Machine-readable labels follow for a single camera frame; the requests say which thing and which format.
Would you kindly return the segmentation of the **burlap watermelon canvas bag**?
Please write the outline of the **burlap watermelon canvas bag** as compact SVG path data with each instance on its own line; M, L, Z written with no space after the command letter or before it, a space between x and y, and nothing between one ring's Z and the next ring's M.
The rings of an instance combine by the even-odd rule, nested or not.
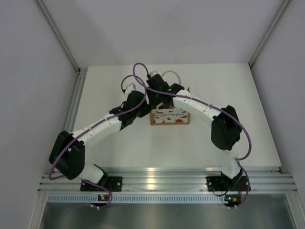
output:
M181 80L178 80L173 94L183 89ZM189 123L190 113L174 106L166 108L163 104L159 104L150 112L150 125L188 125Z

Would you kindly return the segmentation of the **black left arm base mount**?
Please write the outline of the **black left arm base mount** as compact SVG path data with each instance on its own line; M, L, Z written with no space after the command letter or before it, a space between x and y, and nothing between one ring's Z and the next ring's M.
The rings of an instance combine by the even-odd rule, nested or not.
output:
M122 177L114 177L110 176L99 183L92 183L90 181L82 181L80 186L80 191L82 192L97 192L97 191L103 191L101 187L104 187L105 189L109 190L110 192L121 192L122 190Z

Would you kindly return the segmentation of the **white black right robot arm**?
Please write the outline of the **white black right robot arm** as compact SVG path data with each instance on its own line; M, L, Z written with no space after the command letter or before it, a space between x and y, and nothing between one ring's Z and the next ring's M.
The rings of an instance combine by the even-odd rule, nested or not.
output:
M210 126L211 141L222 154L220 183L228 190L234 189L243 175L234 155L234 146L242 132L236 110L230 105L221 108L202 101L180 84L169 85L156 72L147 78L148 98L153 108L158 105L179 108Z

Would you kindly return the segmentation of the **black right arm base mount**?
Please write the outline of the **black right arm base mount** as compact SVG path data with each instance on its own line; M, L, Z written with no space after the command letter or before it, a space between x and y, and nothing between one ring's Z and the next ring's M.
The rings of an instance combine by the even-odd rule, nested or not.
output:
M235 184L230 184L225 181L221 176L208 176L206 177L208 191L213 192L226 192L226 191L239 191L245 192L248 188L248 180L246 176L242 176Z

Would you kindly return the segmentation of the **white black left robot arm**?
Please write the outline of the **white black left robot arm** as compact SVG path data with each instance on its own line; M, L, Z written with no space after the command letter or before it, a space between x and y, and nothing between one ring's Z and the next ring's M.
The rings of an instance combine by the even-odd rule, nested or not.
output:
M96 190L104 190L108 184L108 174L98 165L85 162L86 149L108 135L123 130L136 118L144 117L150 111L145 94L136 90L127 93L126 101L99 121L71 133L60 132L49 156L49 163L68 180L86 180Z

